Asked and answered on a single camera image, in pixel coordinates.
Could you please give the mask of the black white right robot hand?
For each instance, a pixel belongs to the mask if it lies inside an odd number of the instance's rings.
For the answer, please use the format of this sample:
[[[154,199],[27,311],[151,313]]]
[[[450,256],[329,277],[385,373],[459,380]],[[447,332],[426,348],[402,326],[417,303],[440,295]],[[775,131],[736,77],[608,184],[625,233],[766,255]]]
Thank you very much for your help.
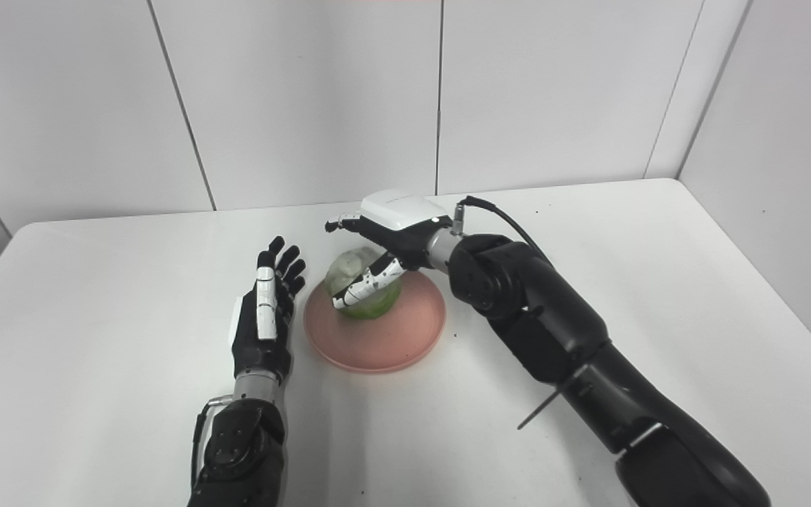
[[[355,213],[325,223],[328,233],[339,229],[357,233],[385,251],[332,295],[336,309],[354,307],[411,270],[426,268],[447,274],[448,260],[463,239],[453,233],[453,219],[444,208],[398,189],[370,194]]]

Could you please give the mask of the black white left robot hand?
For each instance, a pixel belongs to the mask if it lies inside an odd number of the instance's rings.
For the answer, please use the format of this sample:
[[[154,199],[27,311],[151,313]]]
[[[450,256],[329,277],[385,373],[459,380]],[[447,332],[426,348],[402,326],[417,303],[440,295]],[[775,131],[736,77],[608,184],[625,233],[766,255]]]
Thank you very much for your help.
[[[296,245],[277,235],[258,254],[256,279],[242,296],[231,351],[234,376],[270,373],[279,385],[292,366],[290,327],[306,262]]]

